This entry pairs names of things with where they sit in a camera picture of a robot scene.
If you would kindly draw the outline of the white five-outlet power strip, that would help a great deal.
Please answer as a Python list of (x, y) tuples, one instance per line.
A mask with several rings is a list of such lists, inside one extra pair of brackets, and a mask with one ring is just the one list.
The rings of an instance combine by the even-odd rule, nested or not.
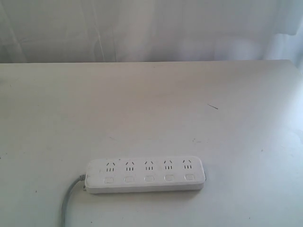
[(85, 176), (91, 194), (201, 190), (204, 183), (202, 161), (195, 156), (95, 159)]

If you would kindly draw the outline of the white backdrop curtain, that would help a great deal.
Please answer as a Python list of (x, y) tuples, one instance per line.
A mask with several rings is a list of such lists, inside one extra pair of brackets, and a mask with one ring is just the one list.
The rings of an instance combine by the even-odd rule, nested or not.
[(300, 0), (3, 0), (0, 61), (290, 60)]

